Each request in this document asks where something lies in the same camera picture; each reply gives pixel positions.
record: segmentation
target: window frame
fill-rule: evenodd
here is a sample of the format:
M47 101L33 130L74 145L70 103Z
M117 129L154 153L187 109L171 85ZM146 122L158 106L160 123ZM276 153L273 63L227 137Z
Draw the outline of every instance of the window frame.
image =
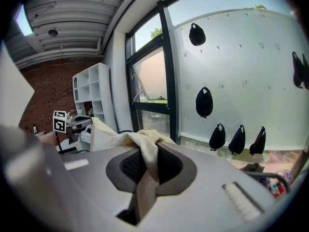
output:
M135 51L135 33L158 13L161 21L162 34L149 41L138 51ZM133 130L139 131L143 129L141 117L142 110L166 114L169 115L170 120L170 137L173 141L179 144L180 132L177 125L179 124L178 104L180 104L180 102L176 100L177 90L175 86L174 74L174 66L178 66L178 59L175 60L175 58L171 55L171 38L173 38L174 35L170 32L172 32L172 23L168 9L162 1L159 1L157 6L152 9L137 25L135 25L130 33L126 34L126 78ZM134 95L138 92L138 80L136 75L133 77L131 75L132 65L160 47L163 48L164 54L168 103L133 101Z
M177 144L180 144L181 132L181 95L180 95L180 79L179 79L179 63L175 36L173 33L173 25L169 16L168 6L179 0L164 0L158 1L157 6L154 7L146 16L144 16L133 28L126 34L126 78L127 89L130 103L130 112L133 130L138 131L143 128L141 110L150 112L169 114L170 118L170 138ZM158 35L141 49L135 49L135 33L151 18L159 13L162 34ZM148 103L136 102L132 100L132 94L138 91L138 80L134 75L131 78L131 65L137 59L141 59L152 51L158 49L158 45L162 43L165 73L167 83L168 103Z

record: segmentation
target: window glass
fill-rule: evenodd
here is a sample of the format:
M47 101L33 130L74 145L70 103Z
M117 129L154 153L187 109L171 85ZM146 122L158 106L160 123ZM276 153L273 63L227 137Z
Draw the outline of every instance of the window glass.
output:
M143 129L157 130L169 137L169 115L141 110Z
M146 22L135 33L135 51L137 52L150 40L162 33L161 21L159 14L155 15L148 22Z
M133 69L139 80L141 99L167 100L162 47L133 64Z
M167 100L149 100L149 99L147 99L145 92L144 92L142 86L140 85L139 81L137 81L137 86L138 86L138 88L135 90L135 93L132 95L132 100L134 102L149 102L149 103L163 103L163 104L168 103Z
M169 14L173 25L177 26L200 15L224 10L256 8L259 5L267 10L291 14L291 9L284 0L180 0L169 6Z

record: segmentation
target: red brick wall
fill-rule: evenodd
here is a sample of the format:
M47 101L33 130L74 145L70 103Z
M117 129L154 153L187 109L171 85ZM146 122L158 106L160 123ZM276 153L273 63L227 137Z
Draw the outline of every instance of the red brick wall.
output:
M21 73L34 88L32 96L20 121L20 128L35 124L38 132L53 130L54 110L71 111L76 115L72 90L72 77L101 59L60 59L21 69Z

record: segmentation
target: white bookshelf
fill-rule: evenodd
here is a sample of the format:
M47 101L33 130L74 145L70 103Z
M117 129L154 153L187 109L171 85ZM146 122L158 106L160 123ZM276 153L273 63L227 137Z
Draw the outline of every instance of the white bookshelf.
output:
M117 131L112 107L109 67L98 63L72 77L76 110L86 115L84 102L92 102L94 116Z
M90 93L91 93L91 100L97 100L101 98L100 86L98 81L90 84Z

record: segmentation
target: black pouch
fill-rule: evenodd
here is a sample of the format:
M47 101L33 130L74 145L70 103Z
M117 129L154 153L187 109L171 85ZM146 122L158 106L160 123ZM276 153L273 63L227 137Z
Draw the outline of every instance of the black pouch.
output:
M293 82L297 88L302 88L300 85L305 80L305 67L295 52L292 52L293 57Z
M303 57L303 66L304 66L304 75L305 75L304 86L306 89L309 90L309 65L308 65L308 62L304 54L302 54L302 57Z
M192 23L189 32L189 39L192 45L198 46L204 44L206 41L204 30L198 24Z
M262 126L259 134L255 142L250 146L250 154L262 154L265 148L265 141L266 141L266 131L264 126Z
M213 102L212 102L212 96L211 92L208 88L203 87L200 92L197 94L197 99L195 101L197 113L203 117L206 118L212 113L213 110Z
M235 133L232 141L228 145L228 149L232 152L232 155L240 154L245 148L246 133L243 125L239 127Z
M209 140L209 146L211 150L216 151L217 149L221 148L225 144L225 129L222 123L217 125L216 129L214 129L211 139Z

